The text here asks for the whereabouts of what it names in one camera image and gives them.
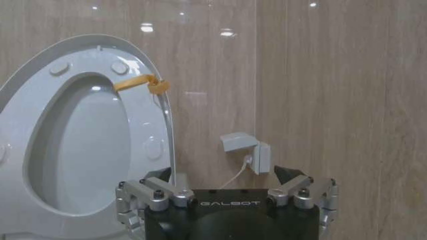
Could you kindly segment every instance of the toilet seat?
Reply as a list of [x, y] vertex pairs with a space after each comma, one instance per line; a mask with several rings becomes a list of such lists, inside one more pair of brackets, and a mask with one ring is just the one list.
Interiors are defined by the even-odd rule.
[[84, 35], [44, 50], [0, 89], [0, 235], [123, 233], [116, 184], [175, 170], [167, 95], [147, 84], [112, 90], [142, 74], [160, 79], [130, 42]]

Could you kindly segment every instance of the beige marble wall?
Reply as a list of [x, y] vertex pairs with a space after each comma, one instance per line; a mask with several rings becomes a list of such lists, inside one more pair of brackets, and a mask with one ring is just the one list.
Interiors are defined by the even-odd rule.
[[130, 40], [171, 82], [178, 170], [219, 187], [240, 169], [220, 135], [255, 131], [255, 0], [0, 0], [0, 84], [50, 45], [95, 33]]
[[256, 39], [256, 136], [336, 178], [332, 239], [426, 239], [427, 2], [260, 0]]

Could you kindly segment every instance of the toilet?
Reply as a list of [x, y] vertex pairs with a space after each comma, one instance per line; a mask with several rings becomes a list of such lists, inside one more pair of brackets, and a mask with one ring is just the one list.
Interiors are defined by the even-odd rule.
[[0, 89], [0, 238], [128, 239], [116, 220], [115, 188], [172, 169], [167, 94], [148, 84], [115, 91], [142, 75], [160, 78], [126, 40], [83, 35], [60, 41]]

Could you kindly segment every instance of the toilet seat lid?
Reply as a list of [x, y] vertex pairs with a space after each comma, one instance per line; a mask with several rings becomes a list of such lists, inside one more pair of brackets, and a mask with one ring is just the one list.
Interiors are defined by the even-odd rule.
[[[7, 193], [0, 197], [0, 234], [31, 233], [63, 239], [115, 235], [123, 231], [116, 221], [115, 186], [106, 193], [106, 201], [91, 194], [104, 197], [112, 182], [138, 179], [166, 167], [172, 168], [174, 182], [168, 96], [152, 95], [146, 84], [119, 93], [110, 89], [140, 74], [162, 79], [152, 62], [130, 42], [95, 34], [56, 43], [7, 81], [0, 89], [0, 191]], [[83, 94], [64, 116], [70, 102], [80, 96], [75, 93], [88, 87], [91, 93]], [[96, 179], [111, 182], [96, 183]], [[92, 187], [82, 189], [83, 183]], [[84, 195], [103, 204], [87, 206]]]

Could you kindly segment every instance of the metal bracket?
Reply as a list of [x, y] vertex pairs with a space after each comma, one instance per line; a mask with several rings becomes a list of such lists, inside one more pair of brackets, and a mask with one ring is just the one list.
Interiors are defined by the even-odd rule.
[[339, 186], [334, 179], [320, 178], [314, 181], [311, 177], [298, 175], [287, 180], [279, 188], [270, 189], [267, 196], [276, 207], [288, 204], [290, 196], [292, 196], [294, 205], [299, 209], [311, 209], [316, 205], [320, 211], [320, 239], [327, 236], [328, 226], [338, 217], [339, 207]]
[[164, 211], [170, 207], [170, 200], [175, 206], [187, 208], [196, 203], [195, 193], [188, 188], [187, 175], [179, 175], [176, 184], [167, 180], [171, 168], [150, 172], [140, 181], [130, 180], [119, 183], [115, 189], [116, 218], [128, 231], [132, 240], [146, 239], [144, 210]]
[[304, 188], [311, 183], [311, 179], [306, 175], [299, 175], [279, 188], [268, 189], [267, 195], [268, 198], [275, 202], [276, 206], [286, 206], [288, 204], [290, 196], [294, 195], [294, 192], [300, 188]]

